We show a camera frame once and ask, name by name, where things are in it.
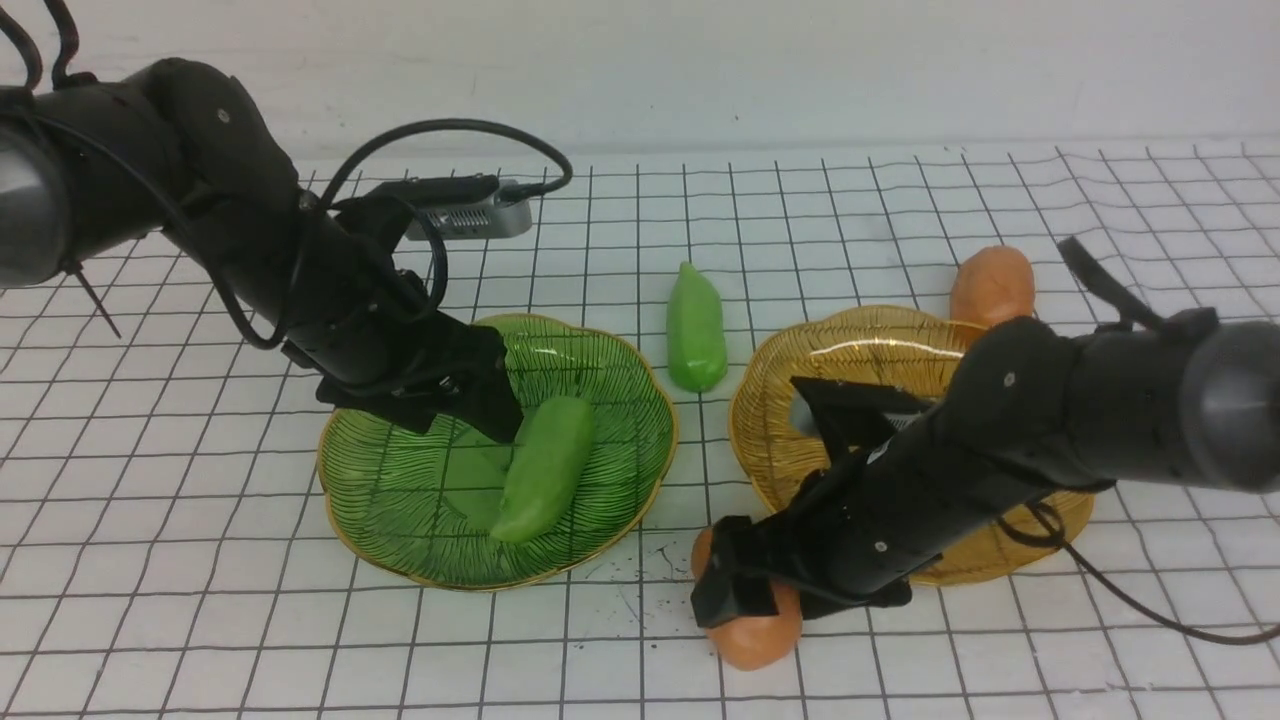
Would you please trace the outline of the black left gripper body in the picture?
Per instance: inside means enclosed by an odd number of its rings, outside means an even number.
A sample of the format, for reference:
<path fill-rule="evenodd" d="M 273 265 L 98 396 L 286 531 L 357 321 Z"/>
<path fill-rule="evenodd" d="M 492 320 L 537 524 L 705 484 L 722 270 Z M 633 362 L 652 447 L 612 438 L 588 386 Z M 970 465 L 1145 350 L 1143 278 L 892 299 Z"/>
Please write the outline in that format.
<path fill-rule="evenodd" d="M 317 211 L 288 292 L 285 354 L 333 406 L 447 406 L 481 370 L 481 332 L 440 310 L 448 261 L 422 204 L 367 195 Z"/>

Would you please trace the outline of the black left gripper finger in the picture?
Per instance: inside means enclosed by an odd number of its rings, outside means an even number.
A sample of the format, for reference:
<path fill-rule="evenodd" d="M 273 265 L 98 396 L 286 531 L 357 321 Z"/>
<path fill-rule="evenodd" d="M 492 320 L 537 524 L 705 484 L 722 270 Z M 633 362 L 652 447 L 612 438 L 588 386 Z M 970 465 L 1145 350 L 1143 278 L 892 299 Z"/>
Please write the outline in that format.
<path fill-rule="evenodd" d="M 440 413 L 502 443 L 512 442 L 524 423 L 506 356 L 498 329 L 462 325 L 447 346 L 440 378 Z"/>
<path fill-rule="evenodd" d="M 434 420 L 452 409 L 461 382 L 452 375 L 408 383 L 401 378 L 353 383 L 325 377 L 316 400 L 333 407 L 366 413 L 413 433 L 426 433 Z"/>

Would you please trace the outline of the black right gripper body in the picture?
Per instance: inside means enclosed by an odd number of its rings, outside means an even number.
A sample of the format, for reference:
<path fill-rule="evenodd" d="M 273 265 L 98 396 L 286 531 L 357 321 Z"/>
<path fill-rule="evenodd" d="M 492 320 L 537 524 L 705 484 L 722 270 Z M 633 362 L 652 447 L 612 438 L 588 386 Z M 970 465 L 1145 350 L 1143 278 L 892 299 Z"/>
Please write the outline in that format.
<path fill-rule="evenodd" d="M 829 455 L 790 503 L 799 578 L 876 587 L 910 577 L 1010 509 L 1010 477 L 950 439 L 931 400 L 851 380 L 792 387 L 826 402 Z"/>

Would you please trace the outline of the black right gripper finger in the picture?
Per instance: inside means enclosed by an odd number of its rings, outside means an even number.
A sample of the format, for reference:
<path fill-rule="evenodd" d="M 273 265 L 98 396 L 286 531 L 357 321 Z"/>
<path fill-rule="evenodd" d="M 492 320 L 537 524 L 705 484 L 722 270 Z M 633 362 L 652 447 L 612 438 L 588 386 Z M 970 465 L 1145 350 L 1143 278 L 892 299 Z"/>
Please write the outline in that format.
<path fill-rule="evenodd" d="M 801 621 L 795 589 L 769 571 L 769 550 L 762 527 L 748 515 L 728 515 L 704 529 L 694 542 L 691 609 L 703 630 L 737 620 Z"/>
<path fill-rule="evenodd" d="M 897 609 L 913 600 L 909 575 L 876 587 L 854 587 L 832 577 L 804 577 L 795 580 L 795 589 L 806 621 L 854 609 Z"/>

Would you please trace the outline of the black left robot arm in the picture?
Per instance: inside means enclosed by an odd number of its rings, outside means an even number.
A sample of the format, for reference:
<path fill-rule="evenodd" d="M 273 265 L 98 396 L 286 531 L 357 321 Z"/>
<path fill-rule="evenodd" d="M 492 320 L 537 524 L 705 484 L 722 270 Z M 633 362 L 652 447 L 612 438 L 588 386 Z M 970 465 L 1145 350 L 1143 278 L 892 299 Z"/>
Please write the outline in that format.
<path fill-rule="evenodd" d="M 206 270 L 237 320 L 320 378 L 317 398 L 424 433 L 435 416 L 512 441 L 524 413 L 498 331 L 440 309 L 393 254 L 444 182 L 307 192 L 244 87 L 168 59 L 120 82 L 3 91 L 3 287 L 41 284 L 157 232 Z"/>

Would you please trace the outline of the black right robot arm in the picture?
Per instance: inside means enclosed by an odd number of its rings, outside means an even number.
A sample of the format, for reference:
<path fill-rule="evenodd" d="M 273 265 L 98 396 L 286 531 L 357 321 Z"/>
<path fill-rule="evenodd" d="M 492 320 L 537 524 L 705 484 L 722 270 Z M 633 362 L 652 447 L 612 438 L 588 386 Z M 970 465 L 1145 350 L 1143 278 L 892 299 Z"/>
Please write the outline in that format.
<path fill-rule="evenodd" d="M 851 380 L 791 384 L 831 465 L 785 510 L 713 525 L 692 591 L 703 629 L 774 615 L 773 583 L 799 593 L 805 619 L 902 606 L 913 573 L 1055 491 L 1277 489 L 1277 328 L 1207 307 L 1076 338 L 1005 322 L 933 402 Z"/>

